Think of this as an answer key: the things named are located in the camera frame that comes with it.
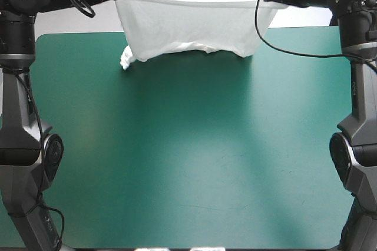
table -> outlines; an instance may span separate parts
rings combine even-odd
[[[295,51],[340,51],[335,27],[270,29],[267,38]],[[346,59],[261,46],[245,59],[192,51],[123,71],[125,45],[121,33],[37,42],[34,95],[65,143],[45,193],[65,214],[65,244],[337,245],[353,198],[328,143],[350,113]],[[0,246],[22,246],[2,206],[0,222]]]

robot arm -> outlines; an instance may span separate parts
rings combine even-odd
[[[375,65],[377,57],[377,0],[265,0],[333,13],[342,53]],[[352,114],[339,125],[330,152],[339,177],[355,202],[343,228],[339,249],[377,248],[377,76],[360,61],[351,61]]]
[[[54,181],[63,143],[39,117],[29,67],[35,60],[37,13],[75,6],[93,17],[92,5],[109,0],[0,0],[0,68],[4,73],[0,129],[2,201],[29,251],[59,251],[58,234],[42,192]]]

green table surface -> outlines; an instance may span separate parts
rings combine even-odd
[[[267,38],[340,51],[337,28],[270,29]],[[328,143],[350,112],[346,59],[263,45],[245,59],[192,51],[123,71],[125,46],[121,33],[37,42],[34,95],[65,142],[45,198],[65,214],[66,244],[337,245],[353,199]],[[0,246],[23,246],[2,206]]]

black wire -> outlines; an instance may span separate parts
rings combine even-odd
[[[41,168],[42,169],[42,176],[41,177],[42,178],[41,178],[41,183],[39,184],[38,194],[37,194],[35,205],[26,214],[23,214],[23,215],[11,215],[11,216],[13,216],[13,217],[27,217],[27,215],[29,215],[30,213],[32,213],[37,207],[40,207],[40,208],[42,208],[44,210],[49,210],[49,211],[58,213],[60,215],[60,218],[61,218],[61,231],[60,231],[59,243],[58,243],[58,246],[56,248],[56,251],[59,251],[60,248],[61,248],[61,246],[62,246],[62,240],[63,240],[63,234],[64,234],[64,224],[65,224],[65,222],[64,222],[64,215],[63,215],[63,213],[60,210],[52,208],[52,207],[48,207],[48,206],[46,206],[42,202],[42,197],[43,197],[42,189],[43,189],[43,184],[44,184],[44,167],[45,167],[45,160],[44,160],[45,149],[44,149],[44,136],[43,136],[42,121],[41,121],[41,118],[40,118],[40,115],[39,115],[39,111],[38,111],[38,108],[37,108],[37,104],[36,104],[36,102],[34,100],[34,96],[32,94],[32,91],[28,88],[28,86],[26,85],[25,81],[18,74],[15,74],[15,76],[16,76],[17,80],[25,88],[27,96],[29,97],[29,99],[30,99],[30,101],[32,103],[35,116],[37,118],[37,123],[38,123],[38,127],[39,127],[39,133],[40,133],[40,136],[41,136],[41,139],[39,140],[39,142],[41,143],[41,167],[42,167]]]
[[[299,53],[299,52],[293,52],[293,51],[288,51],[288,50],[285,50],[285,49],[281,49],[281,48],[278,48],[274,45],[272,45],[271,43],[267,42],[263,36],[261,35],[260,31],[259,31],[259,28],[258,28],[258,9],[259,9],[259,5],[260,5],[260,0],[257,0],[257,4],[256,4],[256,9],[255,9],[255,18],[254,18],[254,24],[255,24],[255,29],[257,31],[257,34],[258,34],[258,37],[267,45],[269,46],[270,48],[273,48],[275,49],[276,51],[279,51],[279,52],[284,52],[286,54],[290,54],[290,55],[298,55],[300,57],[309,57],[309,58],[340,58],[340,57],[345,57],[345,58],[353,58],[357,61],[359,61],[359,63],[363,63],[363,58],[362,57],[359,57],[357,55],[352,55],[352,54],[336,54],[336,55],[313,55],[313,54],[302,54],[302,53]],[[366,65],[368,65],[369,67],[371,67],[376,73],[377,73],[377,68],[371,64],[371,63],[365,63]]]
[[[70,0],[70,2],[73,4],[75,8],[77,8],[82,14],[86,15],[87,17],[95,17],[95,11],[84,0]]]

white cloth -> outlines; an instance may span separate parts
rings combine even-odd
[[[116,2],[127,47],[121,65],[161,54],[221,49],[241,57],[260,45],[254,27],[256,0],[119,0]],[[285,5],[261,2],[259,28],[267,31]]]

